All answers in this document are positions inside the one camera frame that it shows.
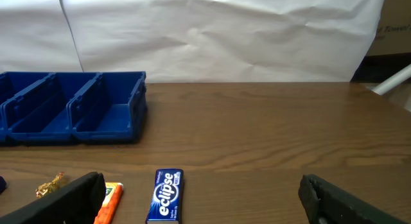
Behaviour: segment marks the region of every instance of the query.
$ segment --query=gold wrapped candy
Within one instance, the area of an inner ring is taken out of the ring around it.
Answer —
[[[61,172],[56,176],[56,178],[54,178],[53,181],[40,185],[39,188],[36,189],[36,197],[42,198],[44,195],[52,193],[63,187],[65,184],[63,181],[63,175],[64,172]]]

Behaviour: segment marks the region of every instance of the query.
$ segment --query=bin compartment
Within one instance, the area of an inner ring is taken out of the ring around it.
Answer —
[[[47,76],[49,73],[2,73],[0,74],[0,104],[10,99],[25,87]],[[7,131],[4,129],[3,113],[0,112],[0,141],[6,139]]]
[[[67,141],[66,106],[96,73],[50,73],[3,103],[4,125],[18,141]]]
[[[98,73],[69,103],[73,135],[83,141],[132,141],[146,110],[145,72]]]

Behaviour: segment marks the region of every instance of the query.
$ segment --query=blue mint box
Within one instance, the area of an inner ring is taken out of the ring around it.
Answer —
[[[152,204],[146,224],[181,224],[184,172],[182,169],[158,169]]]

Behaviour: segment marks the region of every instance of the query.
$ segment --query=cardboard box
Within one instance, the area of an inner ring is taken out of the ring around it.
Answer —
[[[411,53],[411,0],[385,0],[367,56]]]

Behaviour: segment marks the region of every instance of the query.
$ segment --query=dark blue object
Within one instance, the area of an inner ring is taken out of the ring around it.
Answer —
[[[6,181],[0,176],[0,194],[6,189]]]
[[[49,73],[3,73],[0,74],[0,104],[12,98],[14,94],[42,79]],[[0,141],[6,139],[6,130],[3,126],[3,113],[0,112]]]
[[[66,105],[94,76],[96,73],[49,73],[21,90],[2,104],[7,134],[17,141],[68,141],[71,126]]]
[[[73,135],[83,141],[134,140],[146,110],[145,72],[98,73],[68,104]]]
[[[154,192],[146,224],[181,223],[182,194],[184,188],[182,169],[158,169]]]

